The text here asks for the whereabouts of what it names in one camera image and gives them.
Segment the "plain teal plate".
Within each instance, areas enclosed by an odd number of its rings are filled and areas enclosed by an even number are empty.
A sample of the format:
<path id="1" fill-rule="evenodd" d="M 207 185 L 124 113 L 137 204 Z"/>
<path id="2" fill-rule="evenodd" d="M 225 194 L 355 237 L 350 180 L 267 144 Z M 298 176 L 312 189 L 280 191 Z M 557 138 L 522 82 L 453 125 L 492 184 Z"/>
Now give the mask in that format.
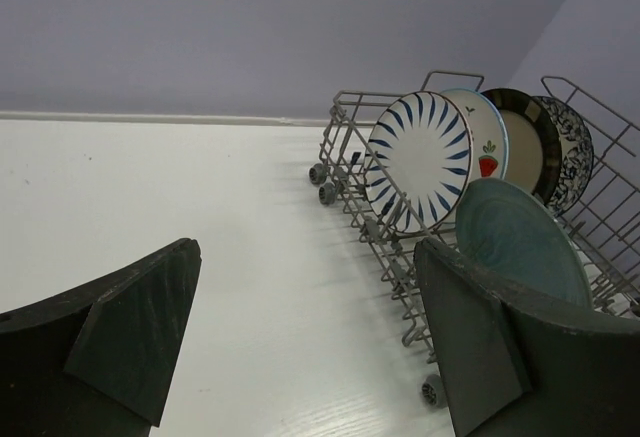
<path id="1" fill-rule="evenodd" d="M 456 214 L 459 252 L 501 277 L 580 307 L 594 307 L 568 234 L 531 194 L 500 179 L 471 182 Z"/>

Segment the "blue striped white plate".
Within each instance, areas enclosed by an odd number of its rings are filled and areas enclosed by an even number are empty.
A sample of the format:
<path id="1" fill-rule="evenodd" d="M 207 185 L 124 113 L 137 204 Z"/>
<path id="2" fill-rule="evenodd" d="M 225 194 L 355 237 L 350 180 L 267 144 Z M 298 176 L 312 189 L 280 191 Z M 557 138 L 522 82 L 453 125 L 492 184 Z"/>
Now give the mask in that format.
<path id="1" fill-rule="evenodd" d="M 444 221 L 466 189 L 473 156 L 466 118 L 434 92 L 399 98 L 379 117 L 364 158 L 366 198 L 398 233 Z"/>

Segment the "dark brown rimmed plate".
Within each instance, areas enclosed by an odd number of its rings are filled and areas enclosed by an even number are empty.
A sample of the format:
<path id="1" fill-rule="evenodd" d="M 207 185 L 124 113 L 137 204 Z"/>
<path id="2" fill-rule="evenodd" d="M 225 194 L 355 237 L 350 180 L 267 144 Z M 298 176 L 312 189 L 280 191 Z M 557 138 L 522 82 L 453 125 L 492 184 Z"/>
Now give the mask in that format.
<path id="1" fill-rule="evenodd" d="M 482 92 L 500 112 L 509 141 L 504 180 L 547 204 L 559 182 L 559 132 L 540 97 L 512 88 Z"/>

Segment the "blue floral plate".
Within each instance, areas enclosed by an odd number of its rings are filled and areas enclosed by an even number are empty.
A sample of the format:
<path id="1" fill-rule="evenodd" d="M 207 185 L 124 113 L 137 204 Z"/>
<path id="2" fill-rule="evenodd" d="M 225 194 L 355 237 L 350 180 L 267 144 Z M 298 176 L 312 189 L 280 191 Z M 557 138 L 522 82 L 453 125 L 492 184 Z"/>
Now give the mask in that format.
<path id="1" fill-rule="evenodd" d="M 555 125 L 562 149 L 560 175 L 547 208 L 559 216 L 585 192 L 594 167 L 592 136 L 583 117 L 568 104 L 551 96 L 537 96 Z"/>

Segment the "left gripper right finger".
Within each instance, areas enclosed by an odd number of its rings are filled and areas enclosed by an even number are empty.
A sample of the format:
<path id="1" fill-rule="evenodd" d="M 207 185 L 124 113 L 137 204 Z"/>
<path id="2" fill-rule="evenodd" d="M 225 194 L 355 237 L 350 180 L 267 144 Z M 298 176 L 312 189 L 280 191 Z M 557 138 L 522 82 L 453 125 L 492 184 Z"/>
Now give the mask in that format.
<path id="1" fill-rule="evenodd" d="M 639 324 L 506 280 L 432 238 L 416 279 L 458 436 L 635 436 Z"/>

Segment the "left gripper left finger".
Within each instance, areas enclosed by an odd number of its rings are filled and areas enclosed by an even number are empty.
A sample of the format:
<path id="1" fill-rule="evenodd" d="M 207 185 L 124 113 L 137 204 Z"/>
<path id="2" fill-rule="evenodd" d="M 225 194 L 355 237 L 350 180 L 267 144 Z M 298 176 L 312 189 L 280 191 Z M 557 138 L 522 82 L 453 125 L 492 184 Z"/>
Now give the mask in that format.
<path id="1" fill-rule="evenodd" d="M 159 426 L 201 249 L 179 239 L 1 315 L 4 436 L 147 436 Z"/>

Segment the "watermelon pattern plate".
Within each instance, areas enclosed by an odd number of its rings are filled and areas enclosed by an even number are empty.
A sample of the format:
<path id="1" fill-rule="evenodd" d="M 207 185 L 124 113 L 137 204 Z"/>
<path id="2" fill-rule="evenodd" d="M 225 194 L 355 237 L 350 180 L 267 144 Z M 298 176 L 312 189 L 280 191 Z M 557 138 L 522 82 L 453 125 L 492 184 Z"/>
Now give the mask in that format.
<path id="1" fill-rule="evenodd" d="M 442 91 L 466 117 L 473 139 L 471 180 L 506 175 L 509 139 L 501 113 L 479 92 L 464 88 Z"/>

